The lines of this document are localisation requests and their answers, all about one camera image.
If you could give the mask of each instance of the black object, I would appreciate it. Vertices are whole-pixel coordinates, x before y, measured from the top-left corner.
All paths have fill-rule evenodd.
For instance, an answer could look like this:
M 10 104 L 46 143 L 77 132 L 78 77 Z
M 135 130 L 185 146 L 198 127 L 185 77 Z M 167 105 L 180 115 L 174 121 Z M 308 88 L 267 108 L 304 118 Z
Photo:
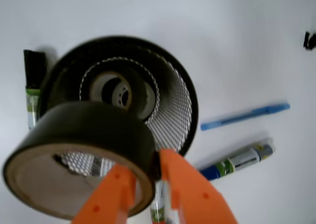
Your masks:
M 87 100 L 87 78 L 99 68 L 130 66 L 153 90 L 155 107 L 145 122 L 152 131 L 156 149 L 170 148 L 185 155 L 198 122 L 197 95 L 182 65 L 170 53 L 145 40 L 105 37 L 87 42 L 64 56 L 46 78 L 39 100 L 38 116 L 54 106 Z
M 304 38 L 304 48 L 306 50 L 313 50 L 315 47 L 316 47 L 316 34 L 313 34 L 312 37 L 310 38 L 310 33 L 306 32 L 305 38 Z
M 56 162 L 55 153 L 72 153 L 74 157 L 84 154 L 92 160 L 106 158 L 128 167 L 139 186 L 130 216 L 146 208 L 154 197 L 154 138 L 134 116 L 118 113 L 100 102 L 56 106 L 7 160 L 4 180 L 21 201 L 46 214 L 72 219 L 102 178 L 70 173 Z M 86 165 L 77 167 L 85 169 Z
M 23 50 L 26 74 L 26 88 L 39 89 L 47 70 L 47 59 L 44 52 Z

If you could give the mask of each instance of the printed label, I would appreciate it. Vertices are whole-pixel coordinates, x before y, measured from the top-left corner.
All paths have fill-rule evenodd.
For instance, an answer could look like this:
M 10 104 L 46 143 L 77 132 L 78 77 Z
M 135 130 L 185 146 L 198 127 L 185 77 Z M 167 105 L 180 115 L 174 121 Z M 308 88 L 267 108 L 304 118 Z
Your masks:
M 247 166 L 260 162 L 260 157 L 258 153 L 253 148 L 251 148 L 249 150 L 244 151 L 241 154 L 232 156 L 228 160 L 232 164 L 234 172 L 235 172 Z

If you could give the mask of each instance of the screw hole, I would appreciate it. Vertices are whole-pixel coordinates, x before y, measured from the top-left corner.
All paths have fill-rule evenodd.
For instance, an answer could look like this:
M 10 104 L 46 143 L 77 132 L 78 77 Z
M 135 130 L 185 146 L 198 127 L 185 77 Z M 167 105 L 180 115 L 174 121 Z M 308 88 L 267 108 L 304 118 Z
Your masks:
M 209 198 L 208 194 L 207 194 L 207 193 L 204 193 L 204 194 L 203 194 L 203 198 L 208 199 L 208 198 Z
M 100 207 L 99 206 L 94 206 L 93 212 L 97 213 L 99 211 L 100 211 Z

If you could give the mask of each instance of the black tape roll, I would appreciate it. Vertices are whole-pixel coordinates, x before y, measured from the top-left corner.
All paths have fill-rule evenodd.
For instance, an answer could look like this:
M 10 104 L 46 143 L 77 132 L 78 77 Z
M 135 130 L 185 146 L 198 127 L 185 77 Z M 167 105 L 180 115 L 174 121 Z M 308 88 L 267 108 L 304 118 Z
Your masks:
M 7 160 L 7 186 L 32 208 L 72 219 L 102 177 L 74 174 L 54 159 L 67 152 L 110 159 L 135 174 L 136 199 L 129 216 L 152 201 L 157 154 L 151 131 L 101 102 L 64 103 L 48 111 Z

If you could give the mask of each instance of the label on marker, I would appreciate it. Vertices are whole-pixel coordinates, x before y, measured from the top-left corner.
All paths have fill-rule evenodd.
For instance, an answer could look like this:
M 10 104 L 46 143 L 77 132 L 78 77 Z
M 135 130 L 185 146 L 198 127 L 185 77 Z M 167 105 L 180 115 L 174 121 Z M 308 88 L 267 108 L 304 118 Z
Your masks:
M 156 195 L 150 205 L 150 213 L 153 224 L 164 224 L 164 184 L 162 181 L 156 183 Z
M 228 159 L 231 163 L 234 172 L 239 171 L 247 166 L 251 166 L 260 162 L 258 153 L 253 149 L 244 151 L 241 154 L 237 154 Z

